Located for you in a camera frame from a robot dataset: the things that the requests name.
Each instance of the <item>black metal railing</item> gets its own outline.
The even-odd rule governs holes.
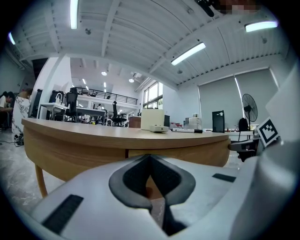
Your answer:
[[[89,89],[87,90],[86,88],[76,88],[77,93],[79,95],[86,95],[86,96],[91,96],[95,98],[104,98],[104,99],[109,99],[112,101],[117,101],[117,102],[123,102],[123,103],[129,103],[129,104],[137,104],[137,99],[133,97],[126,97],[123,95],[119,94],[114,94],[111,92],[103,92],[99,90],[94,90],[94,89]]]

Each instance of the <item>black bag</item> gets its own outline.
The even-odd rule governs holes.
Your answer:
[[[241,118],[239,120],[239,132],[241,133],[242,131],[250,131],[247,119]]]

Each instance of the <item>floor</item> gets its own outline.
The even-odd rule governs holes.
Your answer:
[[[16,147],[13,143],[14,134],[10,130],[0,132],[0,183],[8,199],[27,213],[42,199],[35,175],[34,164],[27,158],[24,146]],[[236,152],[231,151],[225,167],[240,168],[242,162]],[[48,193],[59,187],[64,181],[44,172]],[[164,200],[152,201],[152,216],[162,223]]]

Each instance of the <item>cream-colored box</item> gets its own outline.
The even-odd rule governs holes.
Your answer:
[[[143,109],[141,119],[141,129],[150,130],[150,126],[163,126],[165,121],[165,112],[163,109]]]

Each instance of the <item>roller blind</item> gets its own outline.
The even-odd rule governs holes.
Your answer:
[[[212,112],[224,110],[225,128],[234,128],[243,117],[234,77],[199,86],[203,128],[212,128]]]
[[[241,95],[251,95],[257,106],[257,120],[251,124],[262,123],[269,114],[266,104],[277,92],[277,86],[269,69],[237,75]]]

